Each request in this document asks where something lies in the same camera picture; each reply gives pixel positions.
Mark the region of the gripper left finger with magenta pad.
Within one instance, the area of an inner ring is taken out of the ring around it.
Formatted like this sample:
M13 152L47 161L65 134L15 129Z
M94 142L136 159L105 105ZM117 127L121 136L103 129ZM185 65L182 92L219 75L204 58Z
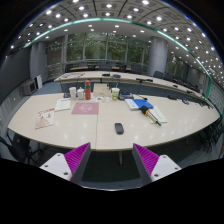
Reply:
M90 154L91 146L86 143L66 154L56 153L41 166L41 169L72 183L79 183L83 177Z

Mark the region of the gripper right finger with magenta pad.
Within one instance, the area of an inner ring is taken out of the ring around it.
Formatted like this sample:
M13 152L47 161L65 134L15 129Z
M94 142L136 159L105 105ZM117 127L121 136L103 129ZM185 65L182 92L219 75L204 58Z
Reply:
M144 185L180 170L180 167L167 155L157 155L138 144L133 145L132 154Z

